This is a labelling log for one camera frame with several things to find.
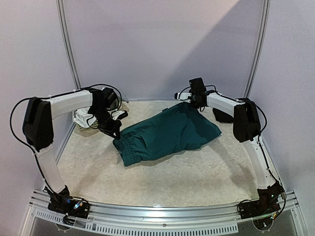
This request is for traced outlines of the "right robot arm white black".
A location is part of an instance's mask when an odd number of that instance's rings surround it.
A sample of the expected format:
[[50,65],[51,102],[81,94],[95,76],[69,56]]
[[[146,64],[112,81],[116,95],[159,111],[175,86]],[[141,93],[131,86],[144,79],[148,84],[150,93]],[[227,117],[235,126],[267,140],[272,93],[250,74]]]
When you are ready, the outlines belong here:
[[230,98],[214,90],[193,92],[190,89],[186,98],[196,108],[211,107],[233,118],[233,135],[246,149],[257,178],[260,200],[255,202],[254,210],[265,214],[283,190],[268,163],[256,104],[249,99]]

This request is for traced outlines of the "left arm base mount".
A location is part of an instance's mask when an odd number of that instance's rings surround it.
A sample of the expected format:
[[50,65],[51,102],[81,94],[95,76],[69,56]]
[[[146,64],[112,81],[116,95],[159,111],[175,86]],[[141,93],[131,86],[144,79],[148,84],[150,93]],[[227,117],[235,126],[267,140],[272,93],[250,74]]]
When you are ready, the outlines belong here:
[[73,197],[67,187],[61,193],[45,188],[50,197],[48,209],[63,214],[62,223],[73,226],[76,218],[88,219],[91,204],[84,198]]

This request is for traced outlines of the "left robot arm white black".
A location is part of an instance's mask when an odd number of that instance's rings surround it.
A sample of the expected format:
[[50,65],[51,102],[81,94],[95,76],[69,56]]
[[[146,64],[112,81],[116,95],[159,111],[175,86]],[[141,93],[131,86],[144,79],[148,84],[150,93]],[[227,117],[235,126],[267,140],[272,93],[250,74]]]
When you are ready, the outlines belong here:
[[52,151],[54,119],[88,108],[88,113],[96,118],[100,132],[115,139],[120,138],[122,123],[110,115],[104,90],[85,88],[51,97],[31,97],[27,98],[27,102],[22,131],[28,146],[34,151],[46,186],[54,194],[66,188]]

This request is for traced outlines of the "teal green garment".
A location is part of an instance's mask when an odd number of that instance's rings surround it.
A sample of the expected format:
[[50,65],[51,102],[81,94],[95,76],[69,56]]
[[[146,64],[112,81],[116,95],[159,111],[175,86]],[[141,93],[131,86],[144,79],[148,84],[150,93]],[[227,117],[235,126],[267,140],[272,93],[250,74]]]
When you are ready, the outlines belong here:
[[182,102],[125,128],[113,145],[128,167],[199,149],[220,135],[221,130],[214,123],[189,103]]

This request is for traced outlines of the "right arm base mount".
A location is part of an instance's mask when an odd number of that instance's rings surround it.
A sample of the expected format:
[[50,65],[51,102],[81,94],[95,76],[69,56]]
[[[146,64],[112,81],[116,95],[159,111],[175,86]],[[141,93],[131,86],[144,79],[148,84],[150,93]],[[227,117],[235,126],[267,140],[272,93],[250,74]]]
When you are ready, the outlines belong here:
[[252,219],[254,227],[261,231],[268,231],[274,221],[282,214],[286,207],[286,192],[284,188],[258,189],[258,200],[243,200],[237,205],[237,212],[241,219]]

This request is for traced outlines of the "black trousers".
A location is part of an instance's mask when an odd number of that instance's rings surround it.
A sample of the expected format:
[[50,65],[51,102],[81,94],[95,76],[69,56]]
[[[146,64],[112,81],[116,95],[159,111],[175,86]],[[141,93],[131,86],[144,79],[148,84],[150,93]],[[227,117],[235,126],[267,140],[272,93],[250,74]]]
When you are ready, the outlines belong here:
[[216,108],[213,108],[212,112],[217,122],[220,122],[220,123],[233,123],[234,122],[234,118],[225,112],[222,112]]

